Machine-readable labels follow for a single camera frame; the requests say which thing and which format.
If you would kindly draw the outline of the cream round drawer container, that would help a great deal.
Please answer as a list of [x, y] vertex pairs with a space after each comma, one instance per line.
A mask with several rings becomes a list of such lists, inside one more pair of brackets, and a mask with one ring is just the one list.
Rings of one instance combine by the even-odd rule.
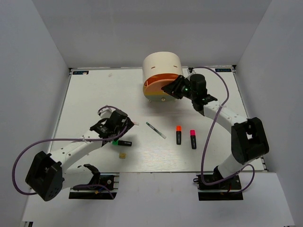
[[175, 98], [161, 88], [183, 75], [180, 58], [172, 52], [155, 52], [143, 61], [143, 94], [151, 102], [168, 102]]

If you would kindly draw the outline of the green gel pen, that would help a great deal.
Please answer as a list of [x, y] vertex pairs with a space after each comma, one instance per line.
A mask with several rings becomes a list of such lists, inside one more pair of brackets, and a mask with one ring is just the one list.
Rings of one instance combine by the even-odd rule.
[[149, 126], [152, 130], [154, 130], [163, 139], [166, 139], [166, 136], [163, 133], [161, 133], [158, 129], [156, 129], [154, 126], [152, 126], [150, 123], [146, 122], [146, 125]]

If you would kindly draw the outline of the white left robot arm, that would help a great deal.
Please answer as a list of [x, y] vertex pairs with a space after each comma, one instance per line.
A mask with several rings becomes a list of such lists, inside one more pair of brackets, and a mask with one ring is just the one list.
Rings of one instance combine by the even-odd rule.
[[64, 188], [92, 190], [101, 188], [100, 172], [91, 164], [81, 164], [80, 169], [69, 168], [90, 152], [112, 141], [119, 140], [134, 123], [126, 113], [115, 110], [65, 147], [46, 154], [41, 151], [34, 156], [26, 176], [26, 183], [44, 200], [50, 201]]

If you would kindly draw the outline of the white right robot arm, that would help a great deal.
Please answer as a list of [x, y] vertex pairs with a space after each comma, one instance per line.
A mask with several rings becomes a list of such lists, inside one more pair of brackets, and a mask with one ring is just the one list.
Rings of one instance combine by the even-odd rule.
[[188, 98], [193, 108], [202, 116], [212, 119], [211, 133], [216, 123], [225, 128], [231, 135], [231, 154], [213, 172], [213, 179], [202, 183], [226, 188], [231, 178], [239, 174], [255, 159], [269, 152], [262, 121], [257, 118], [245, 118], [225, 108], [217, 98], [208, 94], [206, 79], [201, 74], [189, 78], [178, 76], [173, 82], [162, 87], [162, 91], [176, 98]]

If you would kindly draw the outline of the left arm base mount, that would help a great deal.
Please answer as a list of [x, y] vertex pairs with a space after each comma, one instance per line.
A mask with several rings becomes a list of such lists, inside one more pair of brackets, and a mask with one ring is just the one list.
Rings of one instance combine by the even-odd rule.
[[86, 186], [74, 186], [70, 189], [72, 200], [113, 200], [118, 192], [119, 174], [108, 173], [97, 175]]

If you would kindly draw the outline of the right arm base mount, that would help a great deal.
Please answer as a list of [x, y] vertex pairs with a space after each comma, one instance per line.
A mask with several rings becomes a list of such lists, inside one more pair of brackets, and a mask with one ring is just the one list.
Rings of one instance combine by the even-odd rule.
[[196, 175], [193, 183], [197, 185], [199, 201], [242, 201], [242, 189], [240, 178], [233, 177], [225, 182], [205, 185], [201, 180], [201, 175]]

